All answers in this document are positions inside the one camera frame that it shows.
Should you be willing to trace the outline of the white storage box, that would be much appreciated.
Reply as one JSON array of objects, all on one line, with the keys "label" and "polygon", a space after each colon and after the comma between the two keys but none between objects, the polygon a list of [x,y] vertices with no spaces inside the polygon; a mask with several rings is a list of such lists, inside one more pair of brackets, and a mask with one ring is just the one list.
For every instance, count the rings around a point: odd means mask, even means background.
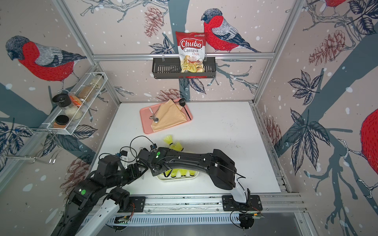
[{"label": "white storage box", "polygon": [[156,176],[156,178],[162,182],[176,182],[192,180],[196,178],[198,175],[198,171],[186,169],[173,169]]}]

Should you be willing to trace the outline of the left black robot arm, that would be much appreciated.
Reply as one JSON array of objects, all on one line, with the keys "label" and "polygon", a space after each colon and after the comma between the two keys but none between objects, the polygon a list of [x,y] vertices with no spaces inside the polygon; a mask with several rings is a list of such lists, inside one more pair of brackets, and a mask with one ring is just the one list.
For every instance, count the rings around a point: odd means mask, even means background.
[{"label": "left black robot arm", "polygon": [[99,214],[91,218],[100,220],[97,228],[117,212],[140,213],[145,206],[145,197],[131,197],[122,187],[131,184],[148,170],[143,164],[130,164],[125,168],[121,160],[108,155],[99,161],[98,167],[81,181],[69,194],[65,211],[52,232],[53,236],[74,236],[86,217],[102,197]]}]

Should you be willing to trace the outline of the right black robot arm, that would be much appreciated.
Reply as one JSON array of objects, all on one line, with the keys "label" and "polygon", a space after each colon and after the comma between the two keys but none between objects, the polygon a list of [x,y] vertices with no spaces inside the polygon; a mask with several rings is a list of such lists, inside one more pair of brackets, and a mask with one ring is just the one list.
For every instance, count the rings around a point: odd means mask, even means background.
[{"label": "right black robot arm", "polygon": [[153,176],[173,169],[187,169],[206,173],[215,187],[229,190],[234,201],[248,202],[248,190],[237,180],[235,162],[220,149],[211,153],[188,153],[159,147],[156,151],[142,149],[136,157],[138,163],[147,166]]}]

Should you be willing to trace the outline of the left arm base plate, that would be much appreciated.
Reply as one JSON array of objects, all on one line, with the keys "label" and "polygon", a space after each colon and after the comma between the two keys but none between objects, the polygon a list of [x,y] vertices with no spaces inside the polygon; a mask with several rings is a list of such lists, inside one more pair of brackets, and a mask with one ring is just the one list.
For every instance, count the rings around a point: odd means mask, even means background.
[{"label": "left arm base plate", "polygon": [[127,213],[140,213],[143,212],[145,206],[146,197],[144,196],[128,196],[123,199],[119,206],[118,212]]}]

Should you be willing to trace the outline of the yellow shuttlecock two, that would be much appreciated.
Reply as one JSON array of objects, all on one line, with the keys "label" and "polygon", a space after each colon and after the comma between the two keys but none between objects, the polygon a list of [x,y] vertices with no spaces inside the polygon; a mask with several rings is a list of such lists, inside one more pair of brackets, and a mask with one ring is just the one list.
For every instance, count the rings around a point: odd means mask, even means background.
[{"label": "yellow shuttlecock two", "polygon": [[178,173],[180,174],[181,178],[189,178],[196,175],[196,171],[186,169],[178,169]]}]

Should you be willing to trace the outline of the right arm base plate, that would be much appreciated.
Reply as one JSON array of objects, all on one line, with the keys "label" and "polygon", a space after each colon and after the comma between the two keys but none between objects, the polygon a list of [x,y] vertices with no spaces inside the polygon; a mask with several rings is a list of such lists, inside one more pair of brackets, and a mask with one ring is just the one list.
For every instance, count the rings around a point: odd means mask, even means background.
[{"label": "right arm base plate", "polygon": [[261,199],[258,195],[250,195],[246,203],[239,203],[231,195],[222,195],[224,211],[262,211]]}]

